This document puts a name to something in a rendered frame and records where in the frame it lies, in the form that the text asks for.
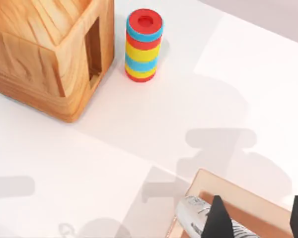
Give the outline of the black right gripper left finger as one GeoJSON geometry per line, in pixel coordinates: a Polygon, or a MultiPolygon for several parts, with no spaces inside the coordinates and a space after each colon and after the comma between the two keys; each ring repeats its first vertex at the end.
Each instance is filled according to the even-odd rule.
{"type": "Polygon", "coordinates": [[[201,238],[234,238],[231,218],[219,195],[215,195],[201,238]]]}

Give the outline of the shallow salmon-coloured box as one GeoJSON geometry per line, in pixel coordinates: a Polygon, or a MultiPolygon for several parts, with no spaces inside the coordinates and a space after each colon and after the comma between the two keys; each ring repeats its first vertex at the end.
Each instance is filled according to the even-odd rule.
{"type": "Polygon", "coordinates": [[[199,196],[207,202],[212,202],[214,195],[220,195],[229,215],[262,238],[293,238],[292,194],[275,204],[204,169],[197,171],[185,194],[199,196]]]}

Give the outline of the stack of coloured rings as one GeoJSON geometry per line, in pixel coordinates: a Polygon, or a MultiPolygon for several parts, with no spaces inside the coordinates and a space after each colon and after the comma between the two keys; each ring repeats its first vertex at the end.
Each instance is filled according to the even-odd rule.
{"type": "Polygon", "coordinates": [[[134,82],[147,82],[157,71],[163,34],[160,14],[148,8],[130,13],[126,21],[125,72],[134,82]]]}

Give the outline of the wooden cupboard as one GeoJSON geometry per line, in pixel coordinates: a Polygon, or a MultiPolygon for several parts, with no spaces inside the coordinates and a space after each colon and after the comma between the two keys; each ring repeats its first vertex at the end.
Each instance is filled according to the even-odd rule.
{"type": "Polygon", "coordinates": [[[76,121],[114,59],[114,0],[0,0],[0,93],[76,121]]]}

